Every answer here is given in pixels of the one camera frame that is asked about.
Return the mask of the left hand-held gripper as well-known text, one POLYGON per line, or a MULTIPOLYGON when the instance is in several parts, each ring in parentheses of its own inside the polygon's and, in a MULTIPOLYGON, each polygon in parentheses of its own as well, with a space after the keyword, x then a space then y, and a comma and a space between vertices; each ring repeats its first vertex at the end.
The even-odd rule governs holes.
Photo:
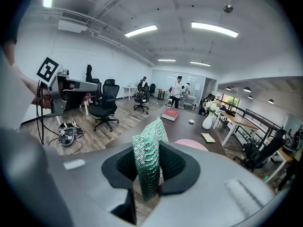
POLYGON ((95 83, 70 79, 69 71, 49 57, 43 61, 36 75, 39 78, 37 104, 42 108, 49 106, 51 110, 49 115, 63 114, 67 103, 63 95, 65 91, 96 91, 98 89, 95 83), (60 92, 58 89, 60 81, 74 83, 74 89, 60 92))

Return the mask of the person's left hand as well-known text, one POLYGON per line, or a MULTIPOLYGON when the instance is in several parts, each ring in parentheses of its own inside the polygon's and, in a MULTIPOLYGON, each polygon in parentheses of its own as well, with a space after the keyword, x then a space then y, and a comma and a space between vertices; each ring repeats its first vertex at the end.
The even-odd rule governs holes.
POLYGON ((60 92, 64 90, 72 90, 74 89, 74 83, 69 82, 69 81, 60 81, 58 83, 58 89, 60 92))

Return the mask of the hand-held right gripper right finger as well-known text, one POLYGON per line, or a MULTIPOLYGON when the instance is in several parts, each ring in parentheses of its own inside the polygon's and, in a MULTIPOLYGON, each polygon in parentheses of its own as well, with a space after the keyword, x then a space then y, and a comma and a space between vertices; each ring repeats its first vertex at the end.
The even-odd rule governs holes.
POLYGON ((160 143, 164 182, 153 227, 259 227, 275 210, 275 195, 225 156, 160 143))

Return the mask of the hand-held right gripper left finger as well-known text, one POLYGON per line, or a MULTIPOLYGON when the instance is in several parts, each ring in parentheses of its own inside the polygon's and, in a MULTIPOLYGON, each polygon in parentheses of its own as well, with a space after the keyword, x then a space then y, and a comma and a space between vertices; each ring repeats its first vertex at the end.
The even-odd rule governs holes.
POLYGON ((74 224, 136 224, 132 143, 59 157, 74 224))

